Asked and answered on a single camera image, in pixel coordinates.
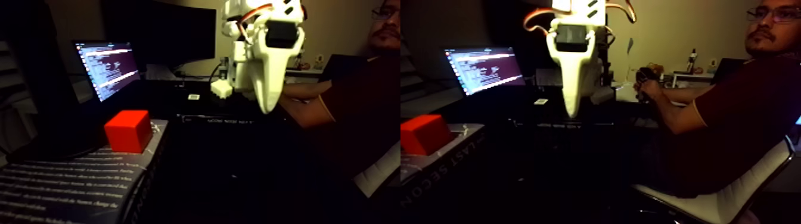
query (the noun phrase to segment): bottle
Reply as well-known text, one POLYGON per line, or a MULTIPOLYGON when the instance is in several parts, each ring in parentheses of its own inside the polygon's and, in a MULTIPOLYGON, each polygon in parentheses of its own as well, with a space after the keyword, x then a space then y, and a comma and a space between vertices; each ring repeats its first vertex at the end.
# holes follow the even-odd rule
POLYGON ((698 54, 695 53, 695 48, 693 48, 693 53, 690 54, 690 59, 687 60, 687 72, 690 74, 694 73, 695 59, 697 57, 698 54))
POLYGON ((709 64, 709 68, 706 70, 706 72, 708 74, 714 74, 716 71, 718 71, 718 61, 712 60, 712 62, 709 64))

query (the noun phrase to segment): mustache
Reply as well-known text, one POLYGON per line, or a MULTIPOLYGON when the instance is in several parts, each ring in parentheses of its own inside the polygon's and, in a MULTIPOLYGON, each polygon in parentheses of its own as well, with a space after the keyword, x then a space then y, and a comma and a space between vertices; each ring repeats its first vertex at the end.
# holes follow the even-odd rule
POLYGON ((768 30, 762 30, 762 29, 760 29, 760 30, 756 30, 756 31, 754 31, 754 32, 751 32, 750 34, 748 34, 748 38, 753 38, 753 37, 756 37, 757 35, 760 35, 760 34, 761 34, 761 35, 764 35, 764 36, 766 36, 768 39, 770 39, 770 40, 771 40, 771 42, 773 42, 773 41, 775 41, 775 40, 776 40, 776 36, 774 36, 773 34, 771 34, 771 32, 770 32, 770 31, 768 31, 768 30))
POLYGON ((395 31, 395 29, 396 29, 395 26, 383 25, 381 27, 381 30, 377 30, 375 33, 372 33, 372 36, 375 37, 375 36, 380 35, 381 33, 388 32, 388 33, 390 33, 392 36, 394 36, 396 38, 401 38, 401 34, 399 34, 397 31, 395 31))

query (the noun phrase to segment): man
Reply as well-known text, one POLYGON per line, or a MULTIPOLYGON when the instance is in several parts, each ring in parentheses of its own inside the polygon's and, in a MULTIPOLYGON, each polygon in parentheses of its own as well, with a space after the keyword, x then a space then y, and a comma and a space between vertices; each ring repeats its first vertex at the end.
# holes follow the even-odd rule
POLYGON ((350 75, 284 87, 281 106, 317 141, 324 157, 352 178, 397 142, 401 0, 372 11, 374 57, 350 75))
POLYGON ((639 183, 679 197, 717 192, 782 141, 801 115, 799 7, 799 0, 763 0, 749 10, 745 45, 753 58, 719 84, 664 90, 649 80, 638 87, 669 130, 649 144, 639 183))

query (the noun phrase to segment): laptop screen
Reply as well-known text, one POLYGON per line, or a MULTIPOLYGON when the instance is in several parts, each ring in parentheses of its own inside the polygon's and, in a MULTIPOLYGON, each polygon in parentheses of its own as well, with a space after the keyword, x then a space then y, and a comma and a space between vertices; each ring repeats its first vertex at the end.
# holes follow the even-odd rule
POLYGON ((139 79, 130 43, 79 42, 75 43, 75 49, 100 102, 139 79))
POLYGON ((467 95, 500 85, 525 85, 511 47, 445 49, 445 57, 467 95))

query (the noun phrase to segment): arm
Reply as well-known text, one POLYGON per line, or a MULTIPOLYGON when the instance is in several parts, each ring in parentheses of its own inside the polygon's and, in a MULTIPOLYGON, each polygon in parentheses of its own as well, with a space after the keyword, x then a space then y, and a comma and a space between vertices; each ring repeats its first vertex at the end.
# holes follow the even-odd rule
POLYGON ((328 88, 331 88, 331 81, 320 83, 296 83, 287 84, 284 86, 284 91, 281 94, 296 99, 311 99, 316 98, 328 88))
POLYGON ((673 102, 690 104, 690 102, 693 102, 698 96, 705 94, 713 87, 714 85, 703 88, 664 89, 662 92, 673 102))
POLYGON ((325 104, 320 98, 315 98, 309 103, 303 103, 286 96, 281 96, 278 103, 302 128, 334 122, 334 118, 328 112, 328 109, 325 108, 325 104))
POLYGON ((673 134, 682 134, 706 126, 701 116, 698 115, 694 102, 685 107, 674 106, 673 103, 670 103, 665 91, 659 87, 656 81, 652 80, 643 83, 642 90, 656 104, 659 114, 662 116, 662 122, 673 134))

